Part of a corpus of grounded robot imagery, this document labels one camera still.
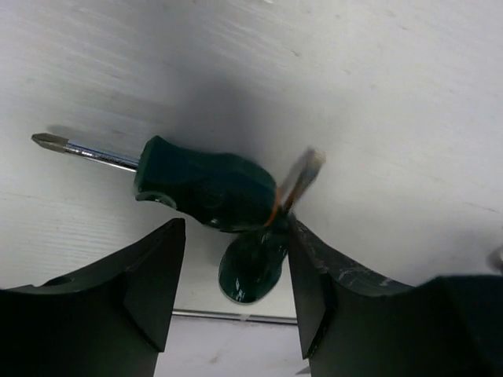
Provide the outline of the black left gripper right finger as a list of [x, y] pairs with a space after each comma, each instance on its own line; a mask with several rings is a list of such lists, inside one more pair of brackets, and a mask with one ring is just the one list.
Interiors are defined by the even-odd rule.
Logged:
[[365, 297], [411, 288], [330, 247], [297, 218], [289, 218], [288, 225], [288, 261], [303, 358], [314, 355], [329, 328], [337, 308], [337, 287]]

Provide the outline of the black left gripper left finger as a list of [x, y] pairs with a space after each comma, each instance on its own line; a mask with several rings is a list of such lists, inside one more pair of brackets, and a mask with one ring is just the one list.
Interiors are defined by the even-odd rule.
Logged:
[[185, 221], [173, 218], [120, 251], [37, 289], [47, 294], [76, 294], [119, 285], [119, 303], [127, 319], [156, 351], [167, 342], [185, 253]]

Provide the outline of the green Phillips stubby screwdriver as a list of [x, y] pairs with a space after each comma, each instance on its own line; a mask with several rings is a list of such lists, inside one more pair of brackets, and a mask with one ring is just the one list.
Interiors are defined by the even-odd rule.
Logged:
[[33, 134], [31, 139], [53, 152], [132, 171], [137, 201], [161, 203], [220, 232], [267, 227], [280, 210], [281, 195], [274, 178], [233, 153], [199, 152], [155, 136], [134, 159], [54, 134]]

